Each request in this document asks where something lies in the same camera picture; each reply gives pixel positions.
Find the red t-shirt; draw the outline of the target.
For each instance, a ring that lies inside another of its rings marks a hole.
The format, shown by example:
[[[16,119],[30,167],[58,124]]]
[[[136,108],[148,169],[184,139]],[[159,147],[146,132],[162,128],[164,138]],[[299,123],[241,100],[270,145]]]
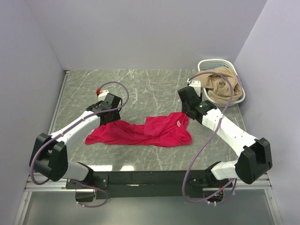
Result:
[[[182,112],[167,116],[149,116],[144,124],[131,124],[123,120],[96,128],[85,139],[86,145],[144,145],[157,147],[187,146],[192,136],[187,131],[189,119]]]

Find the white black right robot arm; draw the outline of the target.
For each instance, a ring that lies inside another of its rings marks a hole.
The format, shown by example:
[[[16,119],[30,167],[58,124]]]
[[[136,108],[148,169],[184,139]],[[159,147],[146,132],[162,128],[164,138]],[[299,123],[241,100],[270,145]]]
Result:
[[[193,87],[180,89],[178,95],[182,103],[182,112],[212,130],[238,157],[234,161],[211,165],[206,175],[206,183],[209,186],[216,187],[224,179],[240,179],[246,184],[252,184],[272,168],[271,147],[267,139],[258,139],[243,131],[210,101],[202,101]]]

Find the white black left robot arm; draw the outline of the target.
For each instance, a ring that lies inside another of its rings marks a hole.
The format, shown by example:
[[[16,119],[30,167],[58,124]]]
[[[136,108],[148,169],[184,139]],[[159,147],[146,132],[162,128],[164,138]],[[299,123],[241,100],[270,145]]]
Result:
[[[35,140],[30,158],[31,180],[42,185],[62,178],[77,180],[82,188],[94,182],[93,170],[68,160],[67,150],[90,131],[120,119],[122,99],[107,93],[99,102],[90,105],[76,120],[50,135],[41,133]]]

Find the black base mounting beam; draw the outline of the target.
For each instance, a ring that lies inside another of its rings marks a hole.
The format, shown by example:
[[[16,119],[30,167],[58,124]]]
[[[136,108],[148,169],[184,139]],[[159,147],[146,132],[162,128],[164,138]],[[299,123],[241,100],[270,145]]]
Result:
[[[181,196],[186,171],[110,171],[94,172],[83,184],[104,190],[111,198]],[[229,179],[217,180],[208,170],[189,172],[186,196],[203,198],[211,194],[206,188],[219,189]]]

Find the white perforated laundry basket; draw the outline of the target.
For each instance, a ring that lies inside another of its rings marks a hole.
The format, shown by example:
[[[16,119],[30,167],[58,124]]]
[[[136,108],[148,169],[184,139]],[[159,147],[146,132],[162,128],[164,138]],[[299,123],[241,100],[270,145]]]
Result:
[[[200,96],[200,94],[202,95],[202,98],[203,100],[208,100],[210,101],[212,104],[214,104],[216,107],[219,107],[219,108],[223,108],[225,107],[227,104],[229,106],[233,106],[235,104],[238,104],[238,103],[241,103],[245,97],[246,97],[246,94],[245,94],[245,91],[242,87],[242,84],[241,84],[241,81],[240,81],[240,77],[238,76],[236,70],[235,70],[235,67],[233,66],[233,64],[227,60],[224,60],[224,59],[207,59],[207,60],[202,60],[198,63],[198,72],[196,75],[194,75],[193,77],[189,78],[187,80],[187,84],[189,86],[190,82],[192,80],[198,80],[201,82],[201,89],[195,89],[196,93]],[[232,69],[236,75],[237,75],[237,78],[238,78],[238,81],[242,87],[242,91],[243,91],[243,94],[242,96],[235,102],[232,102],[232,97],[233,97],[233,88],[230,84],[230,82],[221,74],[218,74],[218,73],[215,73],[215,72],[212,72],[210,70],[212,69],[215,69],[217,67],[227,67],[227,68],[230,68]],[[222,78],[224,78],[229,86],[230,86],[230,89],[231,89],[231,96],[230,96],[230,99],[228,101],[227,104],[218,104],[218,103],[215,103],[207,94],[207,90],[206,90],[206,86],[208,84],[208,74],[216,74]]]

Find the tan t-shirt in basket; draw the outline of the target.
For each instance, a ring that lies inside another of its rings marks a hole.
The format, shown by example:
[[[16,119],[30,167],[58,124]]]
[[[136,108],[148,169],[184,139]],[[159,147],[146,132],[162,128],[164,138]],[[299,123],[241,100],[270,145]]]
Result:
[[[242,87],[236,73],[232,69],[227,67],[217,67],[210,71],[223,75],[230,82],[233,90],[232,102],[237,101],[242,96]],[[206,90],[208,96],[215,103],[227,104],[231,96],[231,89],[228,82],[216,74],[208,74],[207,78],[208,84]]]

